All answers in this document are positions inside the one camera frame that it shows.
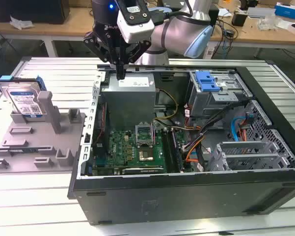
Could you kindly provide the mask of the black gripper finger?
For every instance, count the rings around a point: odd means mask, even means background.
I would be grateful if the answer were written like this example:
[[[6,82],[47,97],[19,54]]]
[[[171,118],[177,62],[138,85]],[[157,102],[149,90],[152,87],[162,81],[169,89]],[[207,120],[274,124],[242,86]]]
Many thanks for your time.
[[[95,31],[88,32],[82,41],[101,61],[110,63],[116,71],[117,80],[122,79],[122,64],[112,32],[106,31],[100,35]]]
[[[125,79],[128,64],[136,62],[150,46],[150,40],[143,40],[132,44],[121,40],[121,80]]]

